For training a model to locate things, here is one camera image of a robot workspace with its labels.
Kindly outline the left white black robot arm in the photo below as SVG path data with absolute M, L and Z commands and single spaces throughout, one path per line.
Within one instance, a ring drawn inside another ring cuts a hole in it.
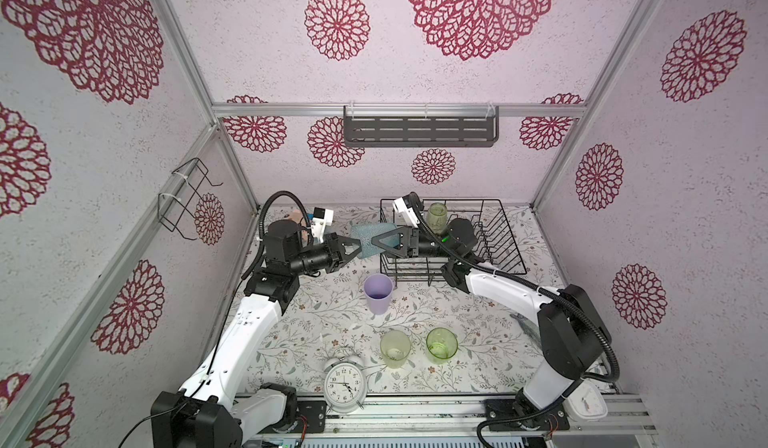
M 265 429 L 299 424 L 296 390 L 267 383 L 247 398 L 236 398 L 252 358 L 272 327 L 285 315 L 303 276 L 330 274 L 362 250 L 359 240 L 325 233 L 318 212 L 302 220 L 265 222 L 272 203 L 298 197 L 278 191 L 262 205 L 258 248 L 237 286 L 243 297 L 231 322 L 219 330 L 214 348 L 175 392 L 161 392 L 146 422 L 154 447 L 240 447 Z

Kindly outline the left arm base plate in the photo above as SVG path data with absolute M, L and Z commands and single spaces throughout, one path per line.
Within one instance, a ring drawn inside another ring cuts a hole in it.
M 324 398 L 298 398 L 287 404 L 288 417 L 270 425 L 259 435 L 317 434 L 325 431 L 328 406 Z

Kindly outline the purple plastic cup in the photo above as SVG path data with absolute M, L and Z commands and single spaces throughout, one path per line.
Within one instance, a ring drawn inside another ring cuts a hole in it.
M 363 293 L 368 308 L 374 315 L 382 315 L 388 310 L 393 290 L 393 281 L 384 274 L 374 273 L 366 278 Z

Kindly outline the pale yellow-green cup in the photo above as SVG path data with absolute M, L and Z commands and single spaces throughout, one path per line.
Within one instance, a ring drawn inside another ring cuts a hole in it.
M 390 330 L 381 337 L 380 351 L 388 368 L 399 369 L 410 354 L 410 338 L 400 330 Z

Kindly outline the teal translucent cup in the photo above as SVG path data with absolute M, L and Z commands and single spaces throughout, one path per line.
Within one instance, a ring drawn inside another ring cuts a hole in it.
M 396 248 L 399 245 L 399 235 L 397 233 L 383 237 L 384 233 L 396 230 L 397 226 L 393 223 L 370 223 L 354 224 L 351 226 L 351 237 L 358 239 L 361 244 L 361 251 L 357 255 L 359 259 L 366 259 L 384 252 L 384 249 L 374 244 L 372 240 L 378 239 L 379 243 L 390 248 Z

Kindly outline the black wire dish rack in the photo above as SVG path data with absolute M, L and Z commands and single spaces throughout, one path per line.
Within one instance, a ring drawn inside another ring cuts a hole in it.
M 391 198 L 380 200 L 380 221 L 406 226 L 395 213 L 393 202 Z M 457 253 L 515 275 L 527 273 L 509 218 L 499 199 L 447 198 L 440 202 L 448 209 L 448 228 L 442 235 L 451 230 L 462 239 Z M 449 257 L 395 259 L 380 254 L 381 272 L 396 282 L 442 282 L 442 267 L 448 262 Z

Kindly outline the tall green translucent cup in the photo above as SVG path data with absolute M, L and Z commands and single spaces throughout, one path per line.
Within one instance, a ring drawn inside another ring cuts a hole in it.
M 426 213 L 426 224 L 437 235 L 442 235 L 448 228 L 448 209 L 442 202 L 432 203 Z

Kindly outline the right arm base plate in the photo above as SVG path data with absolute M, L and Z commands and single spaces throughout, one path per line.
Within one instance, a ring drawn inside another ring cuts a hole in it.
M 567 431 L 570 422 L 560 400 L 537 408 L 524 397 L 489 398 L 484 402 L 491 431 Z

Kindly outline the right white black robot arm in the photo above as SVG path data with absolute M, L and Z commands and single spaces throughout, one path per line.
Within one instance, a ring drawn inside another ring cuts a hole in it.
M 474 253 L 478 239 L 469 220 L 454 220 L 443 233 L 425 224 L 381 224 L 363 241 L 396 258 L 444 257 L 441 274 L 448 285 L 503 305 L 538 329 L 544 360 L 499 423 L 531 423 L 558 410 L 588 380 L 618 380 L 611 335 L 586 291 L 574 284 L 540 286 L 495 267 Z

